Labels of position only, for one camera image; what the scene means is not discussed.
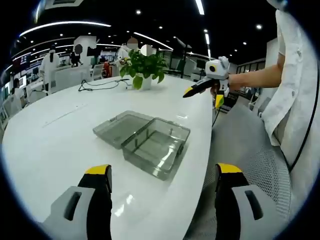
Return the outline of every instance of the white lab coat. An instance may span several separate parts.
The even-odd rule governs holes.
[[[317,57],[306,33],[288,13],[277,10],[279,52],[285,55],[281,84],[262,114],[273,146],[280,146],[291,166],[298,155],[313,112]],[[283,126],[279,143],[277,128]],[[302,207],[320,169],[320,105],[301,156],[291,172],[291,217]]]
[[[60,65],[59,55],[55,52],[53,53],[53,61],[50,62],[50,52],[45,55],[39,68],[40,71],[44,71],[43,84],[48,84],[51,82],[52,70],[55,70]]]
[[[118,52],[117,52],[117,56],[116,56],[116,61],[115,61],[115,63],[116,63],[116,65],[117,65],[117,67],[118,68],[121,68],[122,67],[122,65],[121,65],[121,63],[120,63],[120,61],[121,60],[123,60],[124,58],[129,58],[129,52],[130,52],[130,48],[129,47],[127,47],[126,45],[122,45],[120,48],[119,48],[119,50],[118,50]]]

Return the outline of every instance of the white table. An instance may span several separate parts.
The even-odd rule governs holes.
[[[111,164],[112,239],[182,239],[198,204],[211,142],[210,91],[182,98],[191,85],[166,76],[149,91],[126,90],[122,82],[93,92],[78,92],[75,86],[42,98],[10,119],[3,137],[4,163],[30,216],[43,222],[51,204],[69,186],[77,186],[87,169]],[[191,130],[173,179],[161,181],[133,166],[121,150],[93,133],[94,127],[126,110]]]

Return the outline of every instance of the black cable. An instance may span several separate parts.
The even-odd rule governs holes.
[[[297,164],[299,158],[300,158],[300,155],[302,153],[302,150],[304,149],[305,147],[305,144],[306,144],[306,141],[307,141],[307,138],[309,136],[309,132],[310,132],[310,129],[311,129],[311,125],[312,125],[312,122],[314,121],[314,117],[315,117],[315,114],[316,114],[316,109],[317,109],[317,105],[318,105],[318,97],[319,97],[319,85],[320,85],[320,70],[319,70],[319,63],[317,63],[317,70],[318,70],[318,73],[317,73],[317,83],[316,83],[316,93],[315,93],[315,101],[314,101],[314,106],[313,106],[313,111],[312,111],[312,115],[311,115],[311,119],[310,119],[310,122],[309,122],[309,126],[306,130],[306,134],[304,136],[304,139],[303,139],[303,142],[302,142],[302,145],[300,147],[300,150],[298,152],[298,155],[296,156],[293,164],[291,165],[291,167],[289,168],[289,173],[292,172],[292,170],[294,169],[295,165]]]
[[[211,127],[211,128],[213,128],[214,125],[215,125],[215,122],[216,122],[216,120],[217,120],[217,118],[218,118],[218,116],[219,116],[219,113],[220,113],[220,109],[221,109],[221,107],[219,107],[218,113],[217,113],[216,116],[215,116],[215,119],[214,119],[214,121],[213,121],[213,124],[212,124],[212,127]]]
[[[78,89],[78,92],[82,92],[82,91],[89,91],[89,92],[93,92],[93,91],[97,91],[97,90],[108,90],[108,89],[114,89],[116,88],[117,86],[119,86],[119,83],[120,82],[123,82],[125,83],[127,86],[129,86],[129,84],[126,82],[127,80],[129,79],[120,79],[120,80],[114,80],[114,81],[108,81],[108,82],[105,82],[105,83],[101,83],[101,84],[90,84],[87,82],[87,80],[82,80],[81,82],[81,85]],[[104,88],[98,88],[98,89],[92,89],[92,88],[86,88],[84,87],[84,84],[88,84],[89,86],[102,86],[102,85],[106,85],[106,84],[110,84],[110,83],[116,83],[115,86],[113,87],[104,87]]]

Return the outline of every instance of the black ceiling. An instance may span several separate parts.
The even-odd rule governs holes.
[[[195,0],[84,0],[79,7],[48,9],[42,12],[37,24],[30,24],[25,30],[58,21],[90,21],[111,27],[68,24],[38,29],[27,33],[26,39],[21,37],[21,43],[15,43],[11,55],[41,42],[76,38],[89,32],[100,39],[100,44],[121,45],[133,36],[143,44],[165,49],[133,34],[138,32],[173,48],[173,36],[176,36],[192,46],[193,53],[207,56],[204,29],[208,29],[212,57],[227,56],[230,62],[242,64],[266,56],[267,42],[277,37],[276,10],[266,0],[202,0],[202,3],[205,15],[199,14]],[[137,9],[141,10],[140,15],[136,14]],[[261,24],[263,29],[257,30],[256,24]],[[35,47],[36,52],[50,44]],[[58,42],[60,46],[69,44],[73,44],[72,39]]]

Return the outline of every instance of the transparent container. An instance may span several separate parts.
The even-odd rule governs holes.
[[[122,144],[124,159],[141,170],[166,180],[182,153],[190,130],[154,118]]]
[[[125,111],[116,117],[103,122],[93,129],[94,134],[112,145],[121,149],[121,145],[148,124],[153,118],[134,111]]]

